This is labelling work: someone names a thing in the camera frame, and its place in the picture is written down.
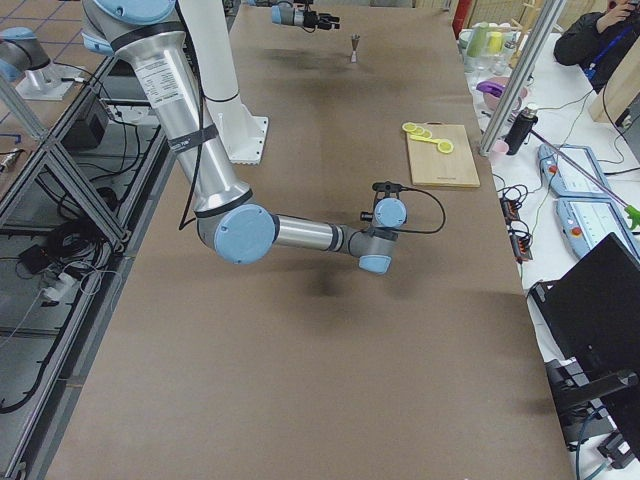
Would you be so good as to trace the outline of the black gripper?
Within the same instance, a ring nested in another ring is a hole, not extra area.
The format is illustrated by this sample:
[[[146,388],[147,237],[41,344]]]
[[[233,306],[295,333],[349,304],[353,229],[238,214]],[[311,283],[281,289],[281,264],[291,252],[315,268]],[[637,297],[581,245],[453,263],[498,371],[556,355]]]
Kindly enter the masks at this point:
[[[339,23],[323,23],[323,21],[340,22],[340,17],[330,14],[322,14],[322,19],[317,12],[305,10],[303,11],[303,28],[307,30],[315,30],[317,28],[340,29]]]

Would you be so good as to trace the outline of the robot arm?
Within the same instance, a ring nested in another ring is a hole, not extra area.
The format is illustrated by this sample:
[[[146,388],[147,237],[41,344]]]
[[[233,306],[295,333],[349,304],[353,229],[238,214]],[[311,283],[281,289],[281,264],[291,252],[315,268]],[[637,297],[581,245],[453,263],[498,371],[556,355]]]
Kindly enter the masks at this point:
[[[268,120],[242,103],[228,24],[219,1],[85,1],[87,49],[128,63],[190,183],[186,208],[201,241],[233,264],[250,264],[275,244],[339,252],[361,269],[387,272],[407,218],[392,185],[365,215],[368,225],[315,222],[259,205],[233,169],[256,163]]]
[[[246,4],[254,7],[269,8],[271,21],[274,24],[298,27],[308,33],[313,33],[316,30],[330,31],[340,28],[340,18],[330,13],[313,10],[313,1],[249,0],[246,1]]]

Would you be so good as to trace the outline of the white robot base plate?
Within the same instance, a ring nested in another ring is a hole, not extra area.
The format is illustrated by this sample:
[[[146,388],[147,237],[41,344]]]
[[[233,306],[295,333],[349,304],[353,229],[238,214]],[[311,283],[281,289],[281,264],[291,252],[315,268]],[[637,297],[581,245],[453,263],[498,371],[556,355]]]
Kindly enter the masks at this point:
[[[239,100],[215,107],[215,123],[230,161],[258,165],[266,143],[269,118],[254,116]]]

